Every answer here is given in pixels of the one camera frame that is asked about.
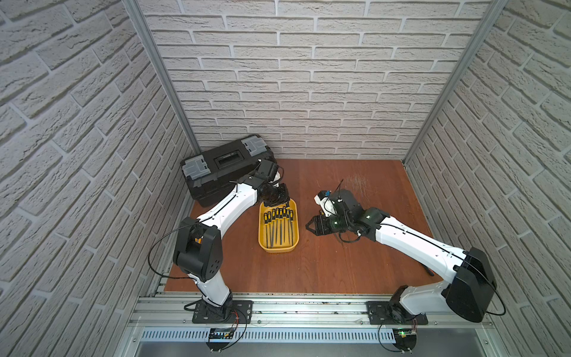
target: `black cable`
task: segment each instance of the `black cable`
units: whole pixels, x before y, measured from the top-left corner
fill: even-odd
[[[405,321],[414,320],[414,319],[416,319],[417,316],[419,316],[420,314],[416,314],[415,316],[411,317],[410,319],[406,319]]]
[[[495,286],[488,280],[488,278],[486,278],[486,276],[484,275],[484,273],[482,273],[480,270],[478,270],[478,268],[476,268],[474,265],[470,264],[470,263],[467,262],[465,259],[462,259],[461,257],[457,256],[456,254],[454,254],[454,253],[452,253],[452,252],[450,252],[450,251],[448,251],[448,250],[442,248],[442,247],[439,246],[438,244],[435,244],[434,242],[431,242],[430,240],[424,239],[423,237],[419,236],[418,234],[414,234],[414,233],[412,233],[412,232],[405,231],[404,229],[402,229],[402,228],[400,228],[400,227],[397,227],[397,226],[393,226],[392,224],[381,223],[380,225],[381,225],[381,226],[393,227],[393,228],[396,228],[396,229],[401,230],[401,231],[403,231],[403,232],[407,232],[408,234],[412,234],[413,236],[415,236],[415,237],[417,237],[417,238],[420,238],[420,239],[424,240],[425,242],[428,242],[428,243],[430,243],[430,244],[432,244],[432,245],[438,247],[438,248],[439,248],[440,250],[442,250],[443,252],[446,252],[446,253],[448,253],[448,254],[453,255],[453,256],[455,256],[456,258],[462,260],[464,263],[466,263],[466,264],[468,264],[469,266],[471,266],[478,274],[480,274],[480,276],[481,276],[482,278],[484,278],[484,280],[486,281],[486,283],[487,283],[488,285],[490,285],[490,287],[491,287],[492,290],[494,291],[494,294],[496,294],[496,296],[498,297],[498,299],[499,299],[500,302],[501,302],[502,307],[504,308],[504,311],[503,311],[503,312],[500,312],[500,313],[489,312],[489,311],[486,311],[486,313],[487,313],[487,314],[490,314],[490,315],[495,315],[495,316],[504,316],[504,315],[506,314],[507,309],[506,309],[506,307],[505,307],[505,303],[504,303],[504,301],[502,300],[500,294],[498,294],[498,292],[497,292]]]
[[[282,174],[280,175],[280,178],[279,178],[279,179],[277,179],[277,180],[274,181],[274,182],[270,182],[270,183],[269,183],[270,186],[273,186],[273,185],[275,185],[275,184],[277,184],[277,183],[280,183],[280,182],[283,180],[284,175],[286,174],[286,171],[284,170],[283,167],[281,167],[281,166],[278,165],[278,169],[281,169],[281,170],[282,170]]]
[[[189,307],[190,305],[198,304],[198,303],[201,302],[201,301],[202,301],[202,299],[197,300],[197,301],[193,301],[193,302],[191,302],[190,304],[186,304],[186,305],[183,306],[183,309],[185,309],[186,311],[196,311],[195,308],[188,308],[188,307]]]
[[[333,191],[332,193],[329,193],[329,196],[327,196],[327,199],[326,199],[325,202],[323,203],[323,209],[324,209],[325,211],[327,211],[327,213],[332,214],[332,215],[334,215],[334,216],[336,216],[336,214],[333,214],[333,212],[330,212],[327,208],[325,208],[325,204],[327,203],[327,201],[331,201],[331,200],[329,199],[329,197],[331,197],[332,194],[334,194],[335,192],[337,192],[338,189],[341,188],[341,184],[343,183],[343,180],[344,180],[344,179],[341,179],[341,182],[339,182],[339,185],[337,185],[337,188],[335,189],[335,191]]]
[[[389,350],[388,348],[386,348],[385,346],[383,346],[382,342],[381,342],[381,327],[383,325],[379,325],[379,329],[377,330],[377,338],[379,339],[379,344],[381,345],[382,348],[384,348],[385,350],[389,351],[389,352],[397,352],[400,353],[401,350],[395,351],[395,350]]]
[[[342,241],[343,243],[355,243],[355,242],[358,242],[359,239],[361,239],[361,237],[358,236],[357,239],[354,239],[354,240],[345,240],[345,239],[341,238],[341,233],[337,233],[337,237],[338,237],[339,240]]]
[[[155,270],[152,265],[151,265],[151,252],[153,250],[153,248],[161,241],[163,240],[166,236],[170,235],[173,232],[176,232],[180,229],[183,228],[188,228],[188,227],[192,227],[195,224],[197,224],[199,222],[195,222],[193,224],[189,224],[188,226],[183,226],[183,227],[178,227],[177,229],[173,229],[172,231],[168,232],[167,234],[165,234],[164,236],[162,236],[159,240],[157,240],[155,242],[155,244],[152,245],[152,247],[148,250],[148,254],[147,254],[147,263],[148,263],[148,267],[153,271],[153,273],[157,274],[158,276],[160,276],[161,278],[169,278],[169,279],[192,279],[190,276],[168,276],[168,275],[163,275],[161,273],[159,273],[157,270]]]
[[[244,334],[246,333],[246,329],[248,328],[248,318],[246,317],[246,315],[244,315],[244,313],[241,312],[240,310],[234,310],[234,311],[237,311],[237,312],[241,313],[242,316],[244,316],[244,320],[246,321],[246,324],[244,325],[244,331],[242,331],[242,334],[240,335],[240,337],[238,337],[238,339],[237,339],[236,341],[232,342],[232,344],[229,344],[229,345],[227,345],[226,347],[221,348],[221,349],[220,349],[220,352],[222,352],[222,351],[224,351],[224,350],[227,350],[227,349],[229,349],[230,347],[234,346],[234,345],[236,344],[236,342],[238,342],[238,341],[244,336]]]

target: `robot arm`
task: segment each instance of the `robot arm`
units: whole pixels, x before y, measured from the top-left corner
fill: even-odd
[[[393,247],[442,277],[444,281],[435,284],[400,287],[389,304],[391,316],[405,321],[421,312],[453,311],[468,321],[483,320],[496,290],[484,252],[476,248],[468,252],[439,242],[378,208],[363,210],[348,190],[321,191],[315,202],[321,206],[321,214],[305,226],[315,235],[350,231],[357,234],[357,240],[365,236]]]
[[[262,160],[255,171],[241,177],[236,187],[208,212],[196,219],[184,218],[176,238],[172,261],[194,280],[203,300],[220,318],[226,318],[232,293],[224,284],[222,237],[248,208],[263,201],[268,207],[289,201],[285,184],[279,183],[278,165]]]

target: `gray latch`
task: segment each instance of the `gray latch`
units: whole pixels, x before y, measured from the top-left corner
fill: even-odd
[[[184,162],[182,172],[184,173],[184,177],[190,176],[190,178],[194,180],[208,175],[210,173],[210,169],[208,168],[206,161],[204,161],[204,156],[198,155],[197,157],[188,159]]]
[[[242,144],[246,146],[252,157],[266,151],[266,142],[264,139],[256,136],[243,139]]]

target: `yellow tray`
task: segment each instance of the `yellow tray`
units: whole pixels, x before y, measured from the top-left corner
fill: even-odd
[[[282,218],[265,224],[264,213],[272,213],[277,208],[286,208],[293,211],[293,221],[289,224],[289,219]],[[274,235],[273,244],[271,243],[272,232]],[[260,204],[260,218],[258,224],[258,243],[260,247],[268,253],[285,253],[292,251],[299,242],[299,228],[297,226],[297,205],[295,201],[290,199],[289,203],[281,204],[275,207],[266,207],[264,203]]]

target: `black mounting plate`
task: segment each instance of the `black mounting plate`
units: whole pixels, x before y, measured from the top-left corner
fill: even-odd
[[[385,311],[389,305],[388,301],[367,301],[365,303],[367,307],[367,315],[369,316],[369,323],[371,325],[412,325],[413,315],[407,317],[409,321],[404,323],[395,322]],[[416,322],[419,325],[428,325],[428,319],[425,314],[420,314],[416,318]]]
[[[242,319],[244,316],[246,317],[246,323],[250,323],[252,320],[252,300],[233,300],[232,306],[230,307],[230,311],[238,310],[241,313],[238,313],[240,317],[240,325],[243,325],[244,322]],[[209,310],[206,308],[206,302],[203,300],[196,303],[194,315],[192,316],[192,323],[232,323],[234,322],[235,318],[232,317],[233,314],[227,320],[217,320],[217,316],[213,315]]]

